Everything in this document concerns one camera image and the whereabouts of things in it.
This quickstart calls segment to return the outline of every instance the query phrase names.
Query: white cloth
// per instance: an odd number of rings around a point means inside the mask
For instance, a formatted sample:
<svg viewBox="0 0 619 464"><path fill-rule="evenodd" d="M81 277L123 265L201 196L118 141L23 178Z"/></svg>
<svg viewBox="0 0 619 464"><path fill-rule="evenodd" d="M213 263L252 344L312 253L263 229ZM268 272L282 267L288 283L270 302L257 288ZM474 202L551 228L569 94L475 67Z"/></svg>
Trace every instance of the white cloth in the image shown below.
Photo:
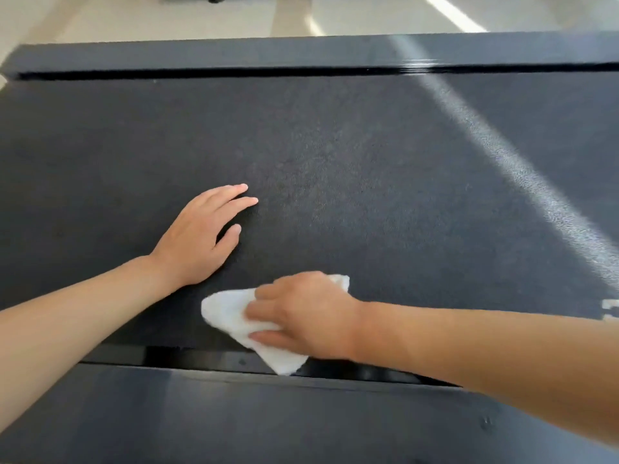
<svg viewBox="0 0 619 464"><path fill-rule="evenodd" d="M329 275L329 278L344 291L348 291L350 278L347 275ZM293 374L305 363L308 358L306 355L262 345L248 337L259 330L281 329L272 322L245 318L245 307L256 299L255 290L256 288L232 289L210 295L202 300L202 317L208 324L223 330L244 347L255 350L277 374Z"/></svg>

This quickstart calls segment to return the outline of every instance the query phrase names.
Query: treadmill belt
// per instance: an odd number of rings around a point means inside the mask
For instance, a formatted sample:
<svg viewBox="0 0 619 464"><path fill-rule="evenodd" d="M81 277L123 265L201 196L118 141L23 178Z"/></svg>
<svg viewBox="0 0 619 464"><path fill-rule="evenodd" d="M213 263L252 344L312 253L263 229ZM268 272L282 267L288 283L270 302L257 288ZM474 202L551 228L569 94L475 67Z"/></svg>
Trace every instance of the treadmill belt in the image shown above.
<svg viewBox="0 0 619 464"><path fill-rule="evenodd" d="M619 103L619 75L443 77L524 155L523 124L548 124L553 145L538 132L527 157L619 234L616 179L587 181L583 195L569 175L607 173L599 156L616 160L616 141L597 143L591 163L587 143L561 130L569 119L616 135L615 107L600 107ZM592 85L611 99L552 106ZM533 124L518 119L530 114ZM416 77L17 81L0 92L0 116L0 307L148 254L206 189L246 182L260 199L235 219L241 243L219 272L107 342L242 350L204 323L202 298L306 270L350 275L360 299L407 305L599 318L616 296ZM615 217L598 222L600 209Z"/></svg>

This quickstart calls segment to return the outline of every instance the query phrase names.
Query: right hand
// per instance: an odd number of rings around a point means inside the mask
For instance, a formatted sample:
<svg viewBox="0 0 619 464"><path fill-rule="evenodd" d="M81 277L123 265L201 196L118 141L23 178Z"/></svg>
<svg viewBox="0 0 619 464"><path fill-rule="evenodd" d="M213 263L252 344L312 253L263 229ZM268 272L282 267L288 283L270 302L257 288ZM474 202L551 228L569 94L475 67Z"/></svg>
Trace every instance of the right hand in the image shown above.
<svg viewBox="0 0 619 464"><path fill-rule="evenodd" d="M363 304L324 273L305 272L257 288L245 316L282 328L254 332L250 338L257 342L317 358L350 359Z"/></svg>

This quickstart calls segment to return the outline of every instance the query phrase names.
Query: hand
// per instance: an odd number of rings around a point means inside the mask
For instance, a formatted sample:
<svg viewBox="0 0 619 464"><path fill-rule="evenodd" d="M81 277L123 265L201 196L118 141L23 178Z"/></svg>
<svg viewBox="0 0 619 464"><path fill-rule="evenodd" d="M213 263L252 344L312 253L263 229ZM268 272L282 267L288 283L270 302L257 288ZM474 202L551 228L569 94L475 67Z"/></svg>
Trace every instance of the hand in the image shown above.
<svg viewBox="0 0 619 464"><path fill-rule="evenodd" d="M254 332L250 338L257 342L318 358L349 359L362 311L363 303L324 273L305 272L257 288L245 316L282 328Z"/></svg>
<svg viewBox="0 0 619 464"><path fill-rule="evenodd" d="M178 288L206 280L234 250L240 225L231 226L219 242L217 234L237 213L258 203L255 197L233 200L246 190L247 184L239 184L198 195L159 240L150 257L162 264Z"/></svg>

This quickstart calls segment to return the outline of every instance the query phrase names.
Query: left hand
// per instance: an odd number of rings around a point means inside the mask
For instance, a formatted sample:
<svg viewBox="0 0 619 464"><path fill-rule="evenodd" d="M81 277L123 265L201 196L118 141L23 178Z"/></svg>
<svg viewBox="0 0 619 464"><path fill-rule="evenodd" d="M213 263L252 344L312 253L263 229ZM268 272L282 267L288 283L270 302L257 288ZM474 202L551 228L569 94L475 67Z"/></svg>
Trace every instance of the left hand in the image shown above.
<svg viewBox="0 0 619 464"><path fill-rule="evenodd" d="M238 244L240 225L233 225L217 242L217 234L240 211L258 203L256 197L235 198L247 184L224 186L198 195L181 211L151 253L174 283L200 283L223 265Z"/></svg>

